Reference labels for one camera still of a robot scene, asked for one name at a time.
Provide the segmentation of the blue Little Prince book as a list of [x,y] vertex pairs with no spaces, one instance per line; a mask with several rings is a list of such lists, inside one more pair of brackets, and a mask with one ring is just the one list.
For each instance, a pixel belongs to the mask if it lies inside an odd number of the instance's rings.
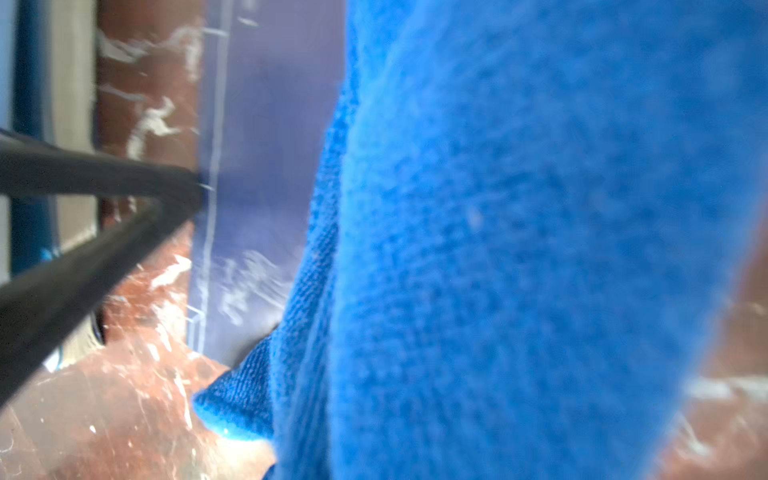
[[[54,142],[45,1],[1,3],[1,132]],[[1,197],[1,282],[62,253],[53,196]]]

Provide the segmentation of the blue cleaning cloth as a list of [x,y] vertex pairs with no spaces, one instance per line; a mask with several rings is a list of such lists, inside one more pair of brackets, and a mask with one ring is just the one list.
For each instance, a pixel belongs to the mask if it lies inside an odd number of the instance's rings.
[[766,195],[763,1],[351,1],[270,479],[641,479]]

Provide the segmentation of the dark navy book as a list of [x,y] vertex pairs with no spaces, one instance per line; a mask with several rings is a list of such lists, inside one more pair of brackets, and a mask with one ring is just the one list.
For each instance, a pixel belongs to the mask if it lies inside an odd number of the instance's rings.
[[206,7],[186,341],[237,365],[280,321],[344,71],[341,1]]

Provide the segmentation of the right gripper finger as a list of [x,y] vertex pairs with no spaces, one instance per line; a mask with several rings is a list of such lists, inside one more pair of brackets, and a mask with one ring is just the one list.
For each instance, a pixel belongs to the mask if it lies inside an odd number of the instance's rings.
[[129,220],[2,286],[1,401],[7,403],[138,263],[195,216],[204,188],[189,169],[63,150],[4,130],[1,192],[148,201]]

